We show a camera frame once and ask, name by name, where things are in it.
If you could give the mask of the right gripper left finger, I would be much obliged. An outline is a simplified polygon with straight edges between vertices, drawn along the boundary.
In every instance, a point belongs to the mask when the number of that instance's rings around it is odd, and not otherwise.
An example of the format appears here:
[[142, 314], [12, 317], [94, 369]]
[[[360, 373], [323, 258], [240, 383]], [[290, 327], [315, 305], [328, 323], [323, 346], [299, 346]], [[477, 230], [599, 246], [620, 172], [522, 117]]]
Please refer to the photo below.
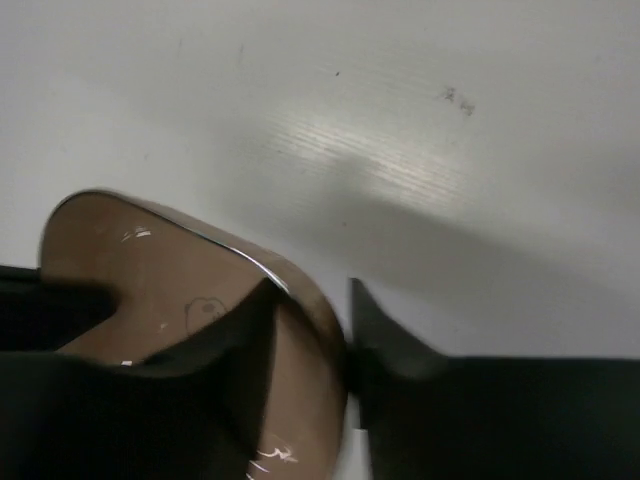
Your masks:
[[2, 477], [243, 478], [263, 425], [279, 297], [263, 280], [140, 362], [1, 350]]

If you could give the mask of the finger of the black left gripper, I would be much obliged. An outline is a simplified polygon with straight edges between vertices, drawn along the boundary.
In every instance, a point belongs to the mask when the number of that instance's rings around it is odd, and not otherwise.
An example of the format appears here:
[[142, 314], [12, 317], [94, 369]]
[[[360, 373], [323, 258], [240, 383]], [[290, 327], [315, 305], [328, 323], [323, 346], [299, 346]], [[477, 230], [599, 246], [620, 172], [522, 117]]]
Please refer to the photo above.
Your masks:
[[1, 350], [54, 351], [117, 308], [112, 293], [83, 281], [44, 280], [41, 271], [1, 267]]

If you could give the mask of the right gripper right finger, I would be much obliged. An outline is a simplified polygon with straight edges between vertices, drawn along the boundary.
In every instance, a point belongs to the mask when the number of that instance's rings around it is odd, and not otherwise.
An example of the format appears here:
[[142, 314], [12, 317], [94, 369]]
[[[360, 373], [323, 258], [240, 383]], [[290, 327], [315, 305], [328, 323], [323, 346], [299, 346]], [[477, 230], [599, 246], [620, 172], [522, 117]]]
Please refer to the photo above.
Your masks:
[[635, 479], [639, 364], [453, 356], [350, 282], [349, 385], [376, 479]]

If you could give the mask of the brown panda plate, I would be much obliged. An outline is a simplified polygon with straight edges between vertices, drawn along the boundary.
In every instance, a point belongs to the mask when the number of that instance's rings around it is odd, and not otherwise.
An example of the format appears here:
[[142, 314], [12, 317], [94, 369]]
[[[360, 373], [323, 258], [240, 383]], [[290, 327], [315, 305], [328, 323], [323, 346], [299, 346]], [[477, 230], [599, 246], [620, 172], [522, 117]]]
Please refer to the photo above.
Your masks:
[[164, 205], [105, 190], [63, 200], [42, 234], [47, 280], [110, 288], [115, 312], [67, 354], [143, 360], [229, 313], [261, 281], [281, 291], [274, 371], [250, 479], [329, 479], [343, 433], [346, 341], [321, 288], [292, 261]]

